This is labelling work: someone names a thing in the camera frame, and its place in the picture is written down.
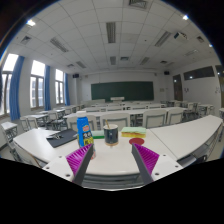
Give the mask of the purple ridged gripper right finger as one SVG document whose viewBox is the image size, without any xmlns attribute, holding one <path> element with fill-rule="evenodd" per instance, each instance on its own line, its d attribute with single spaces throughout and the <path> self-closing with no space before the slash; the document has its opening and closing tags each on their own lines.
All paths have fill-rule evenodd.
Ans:
<svg viewBox="0 0 224 224">
<path fill-rule="evenodd" d="M 159 154 L 137 143 L 132 144 L 132 154 L 140 171 L 143 183 L 145 185 L 151 183 L 153 181 L 151 174 L 159 159 Z"/>
</svg>

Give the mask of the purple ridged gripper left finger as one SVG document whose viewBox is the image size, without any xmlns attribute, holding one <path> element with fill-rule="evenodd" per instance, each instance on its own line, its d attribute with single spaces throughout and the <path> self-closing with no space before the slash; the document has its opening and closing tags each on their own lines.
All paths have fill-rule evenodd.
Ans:
<svg viewBox="0 0 224 224">
<path fill-rule="evenodd" d="M 77 149 L 66 156 L 66 160 L 73 172 L 73 182 L 82 185 L 86 169 L 93 155 L 93 145 L 89 144 Z"/>
</svg>

